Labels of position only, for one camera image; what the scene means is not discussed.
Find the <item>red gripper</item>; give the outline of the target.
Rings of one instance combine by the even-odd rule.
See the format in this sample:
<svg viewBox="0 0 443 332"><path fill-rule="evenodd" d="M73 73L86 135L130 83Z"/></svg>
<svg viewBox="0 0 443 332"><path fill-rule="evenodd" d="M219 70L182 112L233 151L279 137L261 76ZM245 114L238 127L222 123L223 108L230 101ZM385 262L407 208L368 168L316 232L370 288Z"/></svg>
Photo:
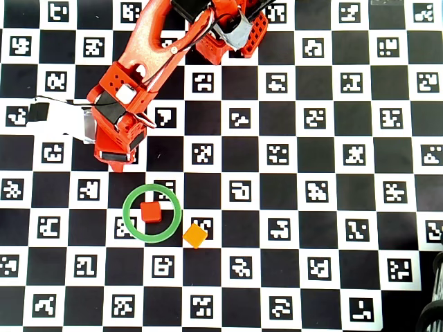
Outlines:
<svg viewBox="0 0 443 332"><path fill-rule="evenodd" d="M129 154L146 137L147 125L140 121L136 115L143 113L147 108L147 93L137 93L128 107L134 111L129 112L119 101L109 93L89 93L88 101L95 102L92 108L93 116L98 127L112 140L122 152ZM135 162L107 162L113 172L131 172L138 167Z"/></svg>

